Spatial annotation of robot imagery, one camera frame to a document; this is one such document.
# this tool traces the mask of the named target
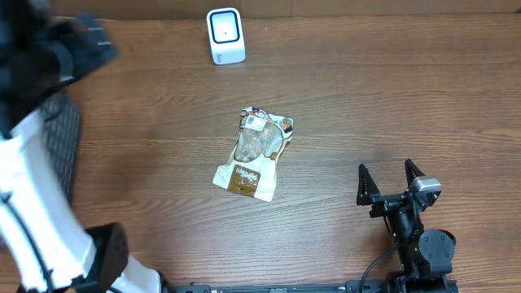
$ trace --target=plastic bag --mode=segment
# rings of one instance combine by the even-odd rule
[[[270,202],[277,186],[278,158],[292,134],[292,118],[244,108],[235,148],[228,162],[217,168],[213,184]]]

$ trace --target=white device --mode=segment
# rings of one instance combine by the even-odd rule
[[[246,59],[243,26],[237,9],[219,8],[206,15],[213,62],[217,65],[243,62]]]

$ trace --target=wooden table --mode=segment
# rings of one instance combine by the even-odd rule
[[[74,212],[123,223],[172,283],[360,278],[392,240],[355,204],[357,166],[390,194],[411,158],[443,184],[421,217],[456,235],[462,292],[519,291],[519,16],[244,20],[247,60],[225,67],[203,20],[106,25],[120,57],[71,87],[84,119]],[[250,105],[295,119],[272,203],[212,184]],[[0,291],[13,292],[1,253]]]

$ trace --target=brown surface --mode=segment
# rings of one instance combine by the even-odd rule
[[[204,19],[219,7],[243,17],[511,13],[521,0],[53,0],[55,14],[89,11],[111,20]]]
[[[519,291],[519,16],[245,20],[247,60],[225,67],[203,20],[107,26],[119,59],[71,88],[85,122],[74,212],[122,222],[145,265],[175,284],[359,278],[391,239],[355,204],[357,166],[397,192],[409,157],[444,185],[422,220],[458,238],[462,292]],[[296,123],[272,203],[212,184],[249,105]]]

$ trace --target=wire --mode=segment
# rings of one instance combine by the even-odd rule
[[[3,99],[0,99],[0,134],[4,139],[11,139],[11,130],[11,120],[6,102]]]
[[[361,280],[360,280],[360,285],[359,285],[359,292],[360,293],[363,293],[363,291],[364,291],[364,282],[366,281],[367,276],[369,276],[369,273],[374,268],[374,266],[377,265],[381,260],[385,260],[386,258],[391,256],[394,253],[394,251],[402,248],[407,242],[400,243],[400,244],[396,245],[395,247],[389,249],[387,252],[382,254],[379,258],[374,260],[373,263],[369,267],[367,267],[366,271],[364,272],[364,275],[361,277]]]
[[[2,197],[2,201],[6,205],[7,210],[11,213],[11,215],[18,222],[18,225],[20,225],[20,227],[24,231],[25,237],[29,241],[29,244],[31,245],[31,248],[33,249],[33,253],[36,256],[38,264],[40,265],[40,268],[42,269],[43,278],[45,279],[46,284],[47,284],[47,293],[52,293],[55,290],[55,288],[53,286],[52,279],[50,278],[50,271],[47,269],[46,263],[45,263],[45,261],[43,261],[43,257],[37,248],[37,244],[34,241],[31,234],[29,233],[29,230],[28,230],[27,226],[25,225],[24,221],[22,221],[22,218],[20,217],[18,212],[9,203],[10,198],[11,198],[11,195],[8,194],[6,197]]]
[[[416,203],[414,202],[414,199],[415,199],[415,196],[416,195],[413,195],[413,198],[411,199],[411,203],[413,205],[413,214],[414,214],[414,221],[413,221],[413,226],[412,226],[412,230],[410,232],[410,235],[409,237],[407,238],[407,240],[405,240],[404,242],[402,243],[399,243],[397,244],[395,247],[389,249],[388,251],[386,251],[384,254],[382,254],[381,256],[379,256],[379,258],[377,258],[376,260],[373,261],[373,263],[367,267],[366,271],[364,272],[364,275],[361,277],[360,279],[360,285],[359,285],[359,288],[358,288],[358,292],[359,293],[363,293],[364,291],[364,282],[366,281],[366,278],[367,276],[369,276],[369,273],[370,271],[382,260],[385,260],[386,258],[388,258],[389,256],[391,256],[394,251],[402,248],[405,244],[409,243],[412,239],[413,239],[413,236],[414,236],[414,233],[416,232],[416,225],[417,225],[417,222],[418,222],[418,211],[416,210]]]
[[[114,288],[114,287],[111,287],[111,288],[110,288],[110,289],[108,289],[108,290],[109,290],[109,291],[112,291],[112,293],[123,293],[123,292],[121,292],[121,291],[117,290],[117,289],[116,289],[116,288]]]

